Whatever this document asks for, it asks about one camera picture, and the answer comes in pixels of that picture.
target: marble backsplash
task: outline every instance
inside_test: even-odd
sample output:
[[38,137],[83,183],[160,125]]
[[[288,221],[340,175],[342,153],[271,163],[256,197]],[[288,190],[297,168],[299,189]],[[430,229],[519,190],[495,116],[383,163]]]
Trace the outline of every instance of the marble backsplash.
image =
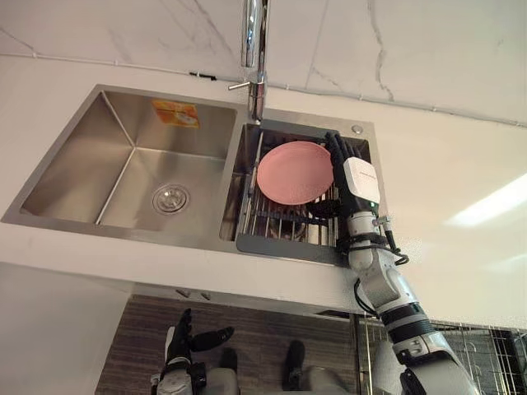
[[[271,0],[269,81],[526,123],[526,3]],[[241,13],[242,0],[5,1],[0,53],[241,79]]]

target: dish rack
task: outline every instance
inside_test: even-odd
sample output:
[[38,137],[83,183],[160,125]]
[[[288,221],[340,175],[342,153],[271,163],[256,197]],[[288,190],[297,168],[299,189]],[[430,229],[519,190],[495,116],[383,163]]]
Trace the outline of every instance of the dish rack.
[[[527,332],[519,329],[433,323],[469,372],[482,395],[527,393]],[[375,346],[389,340],[382,323],[355,318],[358,349],[358,393],[387,394],[372,387]]]
[[[308,141],[324,146],[327,129],[310,128],[306,135],[259,130],[252,172],[245,179],[241,215],[237,226],[236,246],[247,253],[261,253],[280,258],[295,258],[320,263],[346,264],[337,252],[338,218],[319,218],[306,205],[286,206],[271,201],[260,190],[256,175],[260,160],[273,148],[287,142]],[[363,140],[347,139],[362,150]],[[313,202],[337,199],[334,184]]]

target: tiled floor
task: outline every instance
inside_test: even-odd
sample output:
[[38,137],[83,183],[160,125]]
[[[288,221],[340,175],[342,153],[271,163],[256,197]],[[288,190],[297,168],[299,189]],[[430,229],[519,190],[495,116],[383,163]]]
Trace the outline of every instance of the tiled floor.
[[[238,353],[242,393],[280,389],[282,362],[293,339],[305,344],[305,366],[332,369],[355,388],[348,322],[134,295],[124,310],[96,393],[149,394],[150,376],[163,366],[166,330],[188,307],[193,310],[194,334],[235,327],[226,346]],[[211,368],[221,352],[222,346],[193,358]]]

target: white sensor module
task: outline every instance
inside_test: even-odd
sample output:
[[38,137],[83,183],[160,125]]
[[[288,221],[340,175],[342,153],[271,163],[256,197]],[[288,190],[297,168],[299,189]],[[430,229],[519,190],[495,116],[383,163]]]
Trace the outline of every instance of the white sensor module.
[[379,204],[379,181],[375,167],[365,160],[352,157],[344,162],[347,187],[358,198]]

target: sink drain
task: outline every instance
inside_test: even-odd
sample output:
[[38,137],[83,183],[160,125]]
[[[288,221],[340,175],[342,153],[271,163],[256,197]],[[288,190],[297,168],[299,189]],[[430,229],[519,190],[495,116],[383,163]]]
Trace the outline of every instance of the sink drain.
[[164,185],[154,192],[152,204],[161,214],[175,214],[189,201],[189,192],[181,185]]

